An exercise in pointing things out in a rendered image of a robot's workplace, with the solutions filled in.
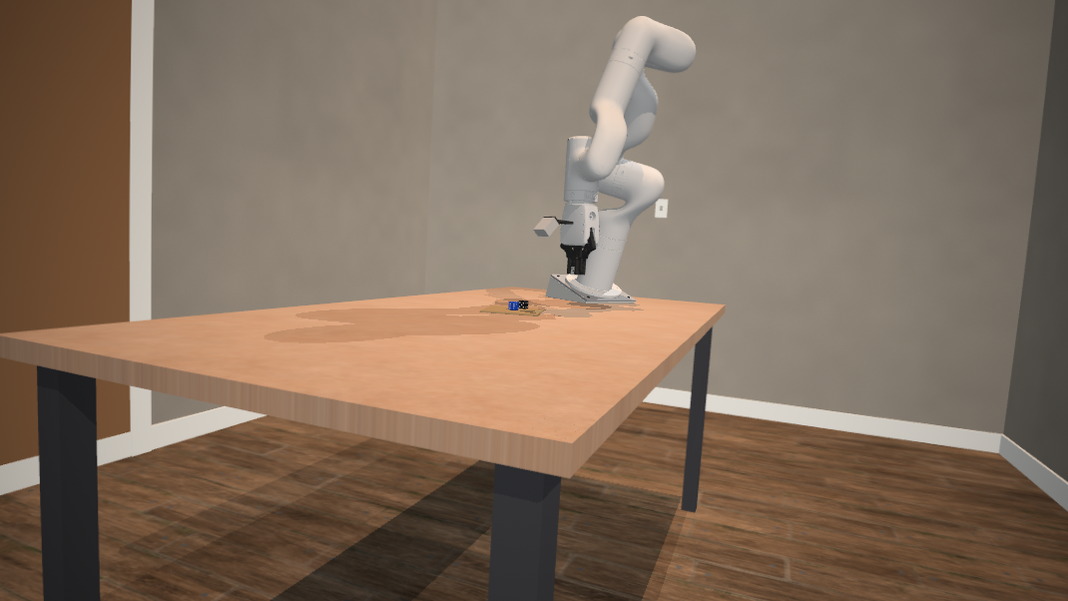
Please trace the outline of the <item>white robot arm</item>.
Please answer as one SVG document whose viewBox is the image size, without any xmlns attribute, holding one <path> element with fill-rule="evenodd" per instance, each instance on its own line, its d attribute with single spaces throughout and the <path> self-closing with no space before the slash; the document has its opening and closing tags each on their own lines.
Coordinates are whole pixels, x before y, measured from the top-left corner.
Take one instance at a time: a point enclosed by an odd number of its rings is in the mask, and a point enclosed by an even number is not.
<svg viewBox="0 0 1068 601">
<path fill-rule="evenodd" d="M 587 256 L 585 274 L 566 276 L 575 290 L 604 299 L 621 296 L 614 279 L 629 231 L 663 192 L 660 172 L 623 159 L 651 133 L 657 113 L 658 97 L 644 67 L 686 72 L 694 57 L 696 46 L 686 33 L 645 16 L 630 20 L 615 37 L 590 104 L 590 117 L 597 124 L 594 137 L 567 140 L 564 202 L 595 204 L 602 192 L 626 203 L 598 212 L 599 243 Z"/>
</svg>

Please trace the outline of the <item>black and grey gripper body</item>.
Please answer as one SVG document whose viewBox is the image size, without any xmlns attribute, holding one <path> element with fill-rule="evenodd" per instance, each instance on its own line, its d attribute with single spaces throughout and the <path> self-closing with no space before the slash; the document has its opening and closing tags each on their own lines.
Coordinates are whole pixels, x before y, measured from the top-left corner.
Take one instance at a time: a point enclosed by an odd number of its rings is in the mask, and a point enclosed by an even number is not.
<svg viewBox="0 0 1068 601">
<path fill-rule="evenodd" d="M 562 221 L 574 222 L 574 225 L 561 223 L 560 241 L 563 246 L 586 246 L 590 228 L 593 231 L 595 244 L 599 242 L 599 215 L 593 204 L 566 203 Z"/>
</svg>

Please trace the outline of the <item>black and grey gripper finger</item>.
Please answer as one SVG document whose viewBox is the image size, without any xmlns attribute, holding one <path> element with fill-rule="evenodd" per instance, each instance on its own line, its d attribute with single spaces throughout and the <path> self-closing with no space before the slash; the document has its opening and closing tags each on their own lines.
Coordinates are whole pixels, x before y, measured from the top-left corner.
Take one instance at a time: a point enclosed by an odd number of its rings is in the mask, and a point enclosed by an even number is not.
<svg viewBox="0 0 1068 601">
<path fill-rule="evenodd" d="M 563 246 L 561 243 L 560 248 L 565 251 L 567 263 L 567 274 L 571 274 L 571 267 L 575 267 L 575 259 L 577 258 L 577 247 L 578 246 Z"/>
<path fill-rule="evenodd" d="M 584 249 L 585 248 L 585 249 Z M 582 251 L 583 249 L 583 251 Z M 586 271 L 586 259 L 591 252 L 596 250 L 596 244 L 594 240 L 594 235 L 592 228 L 590 228 L 590 237 L 586 246 L 577 247 L 577 258 L 575 259 L 575 275 L 584 275 Z"/>
</svg>

